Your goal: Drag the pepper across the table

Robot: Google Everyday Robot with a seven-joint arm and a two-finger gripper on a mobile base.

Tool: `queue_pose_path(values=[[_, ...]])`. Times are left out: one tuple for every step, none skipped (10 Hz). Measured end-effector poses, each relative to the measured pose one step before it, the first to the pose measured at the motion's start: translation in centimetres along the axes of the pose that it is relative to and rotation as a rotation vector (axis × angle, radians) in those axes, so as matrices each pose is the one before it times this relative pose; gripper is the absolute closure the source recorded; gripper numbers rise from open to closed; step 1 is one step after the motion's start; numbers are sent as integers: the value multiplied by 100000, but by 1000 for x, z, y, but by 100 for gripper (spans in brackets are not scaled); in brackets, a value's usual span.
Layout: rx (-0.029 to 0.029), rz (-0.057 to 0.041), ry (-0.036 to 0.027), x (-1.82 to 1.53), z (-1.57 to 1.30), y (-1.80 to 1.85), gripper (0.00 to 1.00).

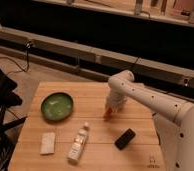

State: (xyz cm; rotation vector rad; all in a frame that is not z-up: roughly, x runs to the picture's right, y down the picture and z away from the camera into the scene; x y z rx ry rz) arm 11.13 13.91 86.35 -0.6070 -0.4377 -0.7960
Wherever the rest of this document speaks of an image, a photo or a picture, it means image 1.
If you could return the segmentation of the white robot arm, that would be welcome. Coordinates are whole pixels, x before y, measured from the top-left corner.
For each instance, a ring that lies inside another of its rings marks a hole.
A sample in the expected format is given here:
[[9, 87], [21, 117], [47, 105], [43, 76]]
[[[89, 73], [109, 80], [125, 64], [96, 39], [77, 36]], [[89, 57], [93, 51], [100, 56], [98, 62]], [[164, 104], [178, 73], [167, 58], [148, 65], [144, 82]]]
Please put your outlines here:
[[129, 70], [110, 76], [108, 86], [105, 119], [122, 109], [127, 97], [161, 114], [180, 127], [174, 171], [194, 171], [194, 103], [138, 86]]

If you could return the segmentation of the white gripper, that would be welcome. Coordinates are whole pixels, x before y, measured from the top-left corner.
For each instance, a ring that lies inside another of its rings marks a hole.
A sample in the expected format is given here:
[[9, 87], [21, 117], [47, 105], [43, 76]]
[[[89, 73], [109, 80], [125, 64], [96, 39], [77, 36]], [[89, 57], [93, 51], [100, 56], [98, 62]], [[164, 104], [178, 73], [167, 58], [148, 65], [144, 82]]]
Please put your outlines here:
[[106, 112], [111, 114], [121, 110], [127, 101], [127, 97], [121, 93], [111, 90], [106, 97]]

